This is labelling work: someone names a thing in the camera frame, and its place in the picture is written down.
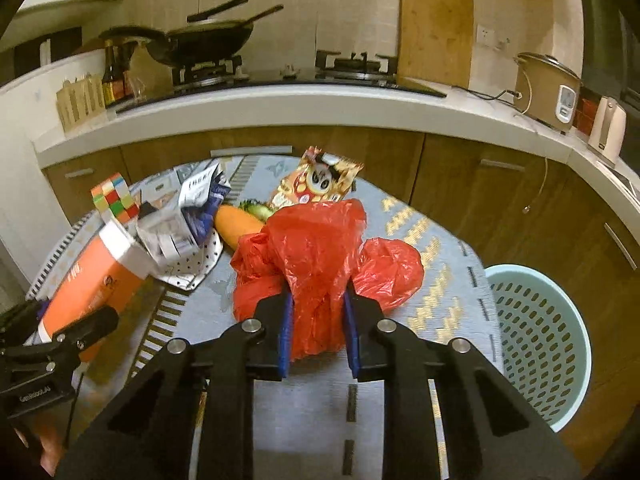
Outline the heart patterned white box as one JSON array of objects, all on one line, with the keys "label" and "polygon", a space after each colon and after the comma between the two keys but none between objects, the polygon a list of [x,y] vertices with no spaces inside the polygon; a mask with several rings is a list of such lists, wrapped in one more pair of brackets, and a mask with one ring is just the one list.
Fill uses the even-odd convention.
[{"label": "heart patterned white box", "polygon": [[222,244],[217,231],[213,230],[207,237],[204,246],[197,252],[184,256],[160,270],[155,270],[151,275],[167,285],[184,292],[192,292],[213,270],[223,252],[224,244]]}]

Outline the red plastic bag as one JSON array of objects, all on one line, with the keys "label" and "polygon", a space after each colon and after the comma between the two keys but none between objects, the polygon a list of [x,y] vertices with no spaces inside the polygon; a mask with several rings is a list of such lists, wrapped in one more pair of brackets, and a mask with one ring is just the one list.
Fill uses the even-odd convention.
[{"label": "red plastic bag", "polygon": [[232,250],[233,315],[250,318],[259,300],[288,286],[293,297],[292,360],[344,346],[342,316],[349,284],[385,312],[423,283],[416,250],[402,240],[362,237],[367,214],[359,200],[284,207]]}]

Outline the orange paper cup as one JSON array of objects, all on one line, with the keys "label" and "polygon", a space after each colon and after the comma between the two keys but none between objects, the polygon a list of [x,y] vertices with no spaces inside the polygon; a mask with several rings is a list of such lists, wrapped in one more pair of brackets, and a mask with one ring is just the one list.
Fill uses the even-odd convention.
[{"label": "orange paper cup", "polygon": [[52,341],[103,306],[122,312],[154,269],[153,259],[118,221],[106,222],[62,279],[39,322],[39,339]]}]

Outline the light blue laundry basket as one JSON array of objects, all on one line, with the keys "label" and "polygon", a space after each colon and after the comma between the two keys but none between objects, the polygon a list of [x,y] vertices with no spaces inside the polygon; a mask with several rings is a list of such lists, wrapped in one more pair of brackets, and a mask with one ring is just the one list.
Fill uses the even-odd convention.
[{"label": "light blue laundry basket", "polygon": [[501,330],[506,379],[559,432],[585,400],[591,378],[588,330],[566,292],[517,264],[486,269]]}]

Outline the rubik's cube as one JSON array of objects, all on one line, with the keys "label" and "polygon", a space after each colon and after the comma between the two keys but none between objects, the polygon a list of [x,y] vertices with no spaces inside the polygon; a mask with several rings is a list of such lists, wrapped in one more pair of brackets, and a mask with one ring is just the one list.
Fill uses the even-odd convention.
[{"label": "rubik's cube", "polygon": [[117,220],[123,226],[137,218],[139,204],[121,174],[113,174],[91,189],[94,208],[104,222]]}]

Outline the dark sauce bottle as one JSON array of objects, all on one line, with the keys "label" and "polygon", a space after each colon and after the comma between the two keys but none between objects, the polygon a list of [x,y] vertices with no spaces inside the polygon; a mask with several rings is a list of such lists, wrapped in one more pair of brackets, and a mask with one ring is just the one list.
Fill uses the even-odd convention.
[{"label": "dark sauce bottle", "polygon": [[105,66],[102,77],[102,91],[106,108],[112,107],[125,99],[124,75],[116,60],[116,52],[112,40],[105,41]]}]

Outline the black gas stove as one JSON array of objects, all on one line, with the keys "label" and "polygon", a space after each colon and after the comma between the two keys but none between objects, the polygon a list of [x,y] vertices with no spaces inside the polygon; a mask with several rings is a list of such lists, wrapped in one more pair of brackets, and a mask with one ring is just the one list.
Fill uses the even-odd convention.
[{"label": "black gas stove", "polygon": [[318,50],[311,67],[300,68],[288,64],[278,70],[249,70],[242,64],[242,58],[235,55],[216,63],[174,70],[174,86],[170,90],[162,92],[159,96],[136,99],[123,105],[120,110],[125,113],[138,107],[191,94],[280,84],[346,84],[446,98],[445,92],[399,77],[397,66],[396,56],[368,55],[366,52],[352,52],[345,56],[338,51]]}]

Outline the panda snack bag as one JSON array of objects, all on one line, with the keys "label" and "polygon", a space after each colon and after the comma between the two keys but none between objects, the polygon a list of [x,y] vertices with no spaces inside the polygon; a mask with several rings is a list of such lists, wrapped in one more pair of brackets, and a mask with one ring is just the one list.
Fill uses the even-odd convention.
[{"label": "panda snack bag", "polygon": [[319,202],[339,202],[352,189],[363,162],[310,146],[297,167],[281,179],[268,206],[272,210]]}]

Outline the white electric kettle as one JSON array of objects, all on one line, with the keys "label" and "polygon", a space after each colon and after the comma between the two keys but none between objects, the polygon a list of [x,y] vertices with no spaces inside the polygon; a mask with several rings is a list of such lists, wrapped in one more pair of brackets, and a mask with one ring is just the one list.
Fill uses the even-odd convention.
[{"label": "white electric kettle", "polygon": [[588,148],[602,159],[605,165],[614,167],[626,132],[627,114],[612,96],[602,96],[594,118]]}]

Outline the black wok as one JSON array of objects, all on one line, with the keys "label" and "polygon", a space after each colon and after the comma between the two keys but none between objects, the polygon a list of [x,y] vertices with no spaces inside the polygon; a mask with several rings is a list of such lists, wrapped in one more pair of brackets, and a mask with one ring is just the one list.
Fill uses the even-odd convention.
[{"label": "black wok", "polygon": [[229,0],[219,6],[188,15],[186,26],[169,32],[150,30],[140,36],[149,40],[149,52],[154,58],[171,67],[187,68],[228,60],[247,43],[257,21],[284,9],[283,4],[276,4],[250,18],[215,20],[215,16],[245,3],[248,0]]}]

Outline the beige rice cooker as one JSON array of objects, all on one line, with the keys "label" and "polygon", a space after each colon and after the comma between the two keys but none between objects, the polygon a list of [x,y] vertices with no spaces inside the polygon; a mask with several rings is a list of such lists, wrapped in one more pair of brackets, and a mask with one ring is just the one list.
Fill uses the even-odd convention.
[{"label": "beige rice cooker", "polygon": [[582,81],[554,56],[521,52],[514,107],[549,128],[568,133],[572,128]]}]

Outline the wooden cutting board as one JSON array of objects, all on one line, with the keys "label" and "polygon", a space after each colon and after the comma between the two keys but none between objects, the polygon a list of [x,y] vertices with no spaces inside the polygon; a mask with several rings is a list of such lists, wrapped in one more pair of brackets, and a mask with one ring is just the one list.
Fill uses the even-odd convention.
[{"label": "wooden cutting board", "polygon": [[466,88],[474,42],[474,0],[400,0],[397,73]]}]

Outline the dark window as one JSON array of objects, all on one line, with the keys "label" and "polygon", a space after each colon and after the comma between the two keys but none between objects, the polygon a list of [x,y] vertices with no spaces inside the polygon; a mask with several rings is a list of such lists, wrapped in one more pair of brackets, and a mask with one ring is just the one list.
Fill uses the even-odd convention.
[{"label": "dark window", "polygon": [[639,125],[639,37],[614,0],[582,0],[582,81],[599,96],[612,96]]}]

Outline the wall power socket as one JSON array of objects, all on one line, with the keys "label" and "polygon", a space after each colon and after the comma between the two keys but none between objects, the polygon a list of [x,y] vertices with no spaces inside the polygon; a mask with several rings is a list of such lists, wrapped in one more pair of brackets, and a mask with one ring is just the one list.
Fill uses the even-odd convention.
[{"label": "wall power socket", "polygon": [[496,46],[496,33],[486,26],[477,25],[475,41],[480,46],[493,49]]}]

